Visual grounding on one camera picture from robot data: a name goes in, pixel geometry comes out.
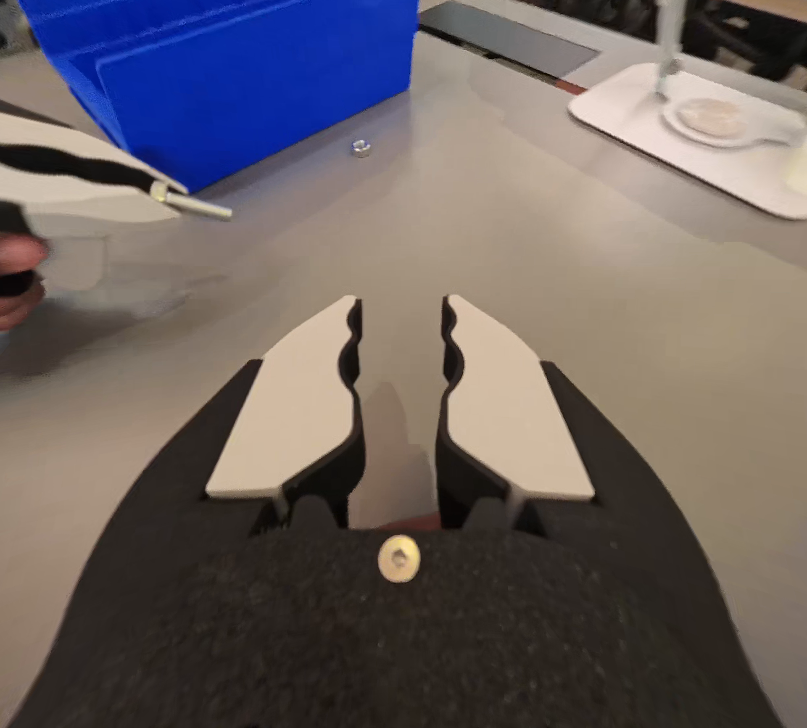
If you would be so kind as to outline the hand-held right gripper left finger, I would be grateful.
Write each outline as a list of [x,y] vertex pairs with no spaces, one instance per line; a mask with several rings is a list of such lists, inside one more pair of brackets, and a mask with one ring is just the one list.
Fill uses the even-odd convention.
[[217,501],[270,501],[282,520],[306,496],[338,526],[366,468],[360,374],[362,302],[344,295],[262,357],[207,481]]

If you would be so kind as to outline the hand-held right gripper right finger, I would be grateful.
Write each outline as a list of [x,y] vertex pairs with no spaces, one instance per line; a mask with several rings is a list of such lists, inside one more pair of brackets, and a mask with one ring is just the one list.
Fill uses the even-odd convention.
[[510,525],[532,501],[593,503],[594,485],[538,355],[458,294],[442,299],[440,335],[440,526],[461,528],[482,500],[500,504]]

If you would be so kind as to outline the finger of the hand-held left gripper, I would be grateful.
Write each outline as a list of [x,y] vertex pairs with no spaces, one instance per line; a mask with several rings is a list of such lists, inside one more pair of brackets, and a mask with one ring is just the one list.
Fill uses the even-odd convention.
[[155,175],[126,158],[125,152],[72,128],[1,113],[1,162],[7,168],[113,187],[156,182]]
[[47,172],[2,163],[2,201],[15,204],[29,224],[51,219],[146,224],[171,219],[176,212],[150,195],[161,182],[180,195],[184,185],[133,158],[123,161],[77,158],[68,172]]

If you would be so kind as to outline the silver hex bolt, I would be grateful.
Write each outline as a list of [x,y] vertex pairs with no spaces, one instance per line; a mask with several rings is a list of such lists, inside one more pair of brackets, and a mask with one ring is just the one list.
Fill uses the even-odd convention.
[[193,214],[223,221],[232,219],[232,209],[198,200],[192,195],[173,189],[167,182],[155,180],[149,188],[148,194],[158,203],[182,214]]

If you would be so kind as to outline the blue divided plastic bin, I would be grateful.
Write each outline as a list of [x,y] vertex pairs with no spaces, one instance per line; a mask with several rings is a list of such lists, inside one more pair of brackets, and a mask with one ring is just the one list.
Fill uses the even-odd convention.
[[199,191],[409,89],[419,0],[18,0],[118,148]]

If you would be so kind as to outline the person's left hand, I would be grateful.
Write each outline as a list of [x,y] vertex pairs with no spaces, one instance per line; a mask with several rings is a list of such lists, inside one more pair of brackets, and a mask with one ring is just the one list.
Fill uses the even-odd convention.
[[1,235],[1,333],[22,324],[45,298],[39,275],[48,257],[47,244],[25,233]]

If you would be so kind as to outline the instruction board on white stand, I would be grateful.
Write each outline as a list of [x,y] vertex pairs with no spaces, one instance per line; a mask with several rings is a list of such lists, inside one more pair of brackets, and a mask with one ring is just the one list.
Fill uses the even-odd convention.
[[805,67],[806,0],[655,0],[654,61],[569,104],[578,122],[774,217],[805,221],[805,100],[701,77],[683,34],[710,37],[778,82]]

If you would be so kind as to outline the black desk mat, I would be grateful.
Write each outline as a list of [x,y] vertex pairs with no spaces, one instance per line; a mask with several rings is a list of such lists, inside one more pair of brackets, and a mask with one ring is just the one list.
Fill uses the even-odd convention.
[[453,0],[421,11],[419,29],[551,79],[563,78],[600,56],[594,48]]

